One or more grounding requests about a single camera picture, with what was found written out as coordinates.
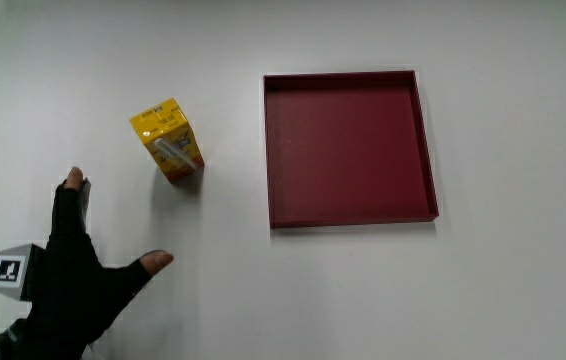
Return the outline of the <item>person's left hand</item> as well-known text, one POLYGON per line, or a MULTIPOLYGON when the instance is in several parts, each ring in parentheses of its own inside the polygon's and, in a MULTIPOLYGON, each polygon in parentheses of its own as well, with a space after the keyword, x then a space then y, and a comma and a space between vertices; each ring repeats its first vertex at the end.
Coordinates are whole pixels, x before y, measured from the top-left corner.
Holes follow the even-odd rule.
POLYGON ((108 268, 85 228, 88 180, 74 167, 55 190, 49 240, 35 265, 32 308, 0 333, 0 359, 76 360, 174 256, 154 250, 108 268))

